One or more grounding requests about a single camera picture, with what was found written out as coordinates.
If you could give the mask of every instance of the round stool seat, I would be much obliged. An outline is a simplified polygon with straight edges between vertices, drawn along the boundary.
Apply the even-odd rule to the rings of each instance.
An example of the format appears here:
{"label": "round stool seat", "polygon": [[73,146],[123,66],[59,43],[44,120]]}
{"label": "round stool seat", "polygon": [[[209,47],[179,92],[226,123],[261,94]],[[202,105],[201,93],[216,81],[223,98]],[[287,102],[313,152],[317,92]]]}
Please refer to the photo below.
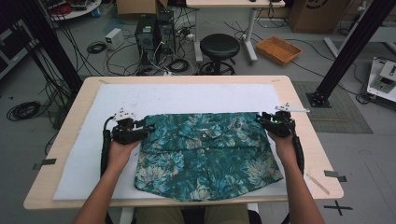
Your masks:
{"label": "round stool seat", "polygon": [[201,40],[201,52],[211,60],[231,59],[239,52],[239,42],[230,35],[208,35]]}

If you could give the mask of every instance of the shirt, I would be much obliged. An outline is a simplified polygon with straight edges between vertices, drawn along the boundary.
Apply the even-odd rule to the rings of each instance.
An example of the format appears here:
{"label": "shirt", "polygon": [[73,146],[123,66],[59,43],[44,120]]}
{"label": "shirt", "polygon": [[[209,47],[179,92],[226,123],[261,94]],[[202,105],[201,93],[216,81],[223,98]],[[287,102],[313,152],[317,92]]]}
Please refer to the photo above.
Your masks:
{"label": "shirt", "polygon": [[182,202],[223,200],[283,178],[253,112],[145,118],[134,185]]}

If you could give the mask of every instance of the person's right hand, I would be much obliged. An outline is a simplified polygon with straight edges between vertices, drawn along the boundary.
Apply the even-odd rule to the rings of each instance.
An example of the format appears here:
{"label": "person's right hand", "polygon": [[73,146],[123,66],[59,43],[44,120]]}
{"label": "person's right hand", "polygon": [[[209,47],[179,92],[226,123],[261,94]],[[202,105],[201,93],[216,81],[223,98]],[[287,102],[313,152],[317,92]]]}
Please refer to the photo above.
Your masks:
{"label": "person's right hand", "polygon": [[268,132],[268,136],[276,143],[276,154],[282,161],[282,164],[290,164],[291,162],[297,163],[294,145],[291,141],[291,134],[287,137],[279,137],[274,133]]}

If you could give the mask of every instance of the person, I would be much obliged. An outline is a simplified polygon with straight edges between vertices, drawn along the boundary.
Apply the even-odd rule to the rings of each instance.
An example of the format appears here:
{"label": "person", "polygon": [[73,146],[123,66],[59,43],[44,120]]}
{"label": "person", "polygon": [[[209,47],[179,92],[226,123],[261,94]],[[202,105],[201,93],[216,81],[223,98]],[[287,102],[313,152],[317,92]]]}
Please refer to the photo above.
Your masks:
{"label": "person", "polygon": [[[276,153],[285,170],[290,223],[325,223],[298,168],[294,146],[291,141],[292,136],[281,138],[273,133],[268,133],[268,135],[276,143]],[[107,169],[73,223],[104,223],[111,196],[120,174],[127,164],[132,150],[138,144],[139,142],[135,142],[124,146],[115,141],[111,142]],[[137,209],[137,224],[183,222],[183,216],[178,207]],[[245,204],[208,206],[205,211],[205,223],[248,223],[248,208]]]}

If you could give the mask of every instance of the person's left hand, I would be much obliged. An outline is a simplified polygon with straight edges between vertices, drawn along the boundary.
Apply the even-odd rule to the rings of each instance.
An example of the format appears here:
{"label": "person's left hand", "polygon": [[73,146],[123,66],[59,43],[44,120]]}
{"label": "person's left hand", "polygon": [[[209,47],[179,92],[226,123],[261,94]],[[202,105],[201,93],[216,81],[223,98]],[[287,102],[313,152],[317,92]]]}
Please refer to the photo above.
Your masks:
{"label": "person's left hand", "polygon": [[107,171],[114,171],[120,174],[128,163],[131,152],[139,145],[140,141],[123,145],[116,141],[112,141],[108,152]]}

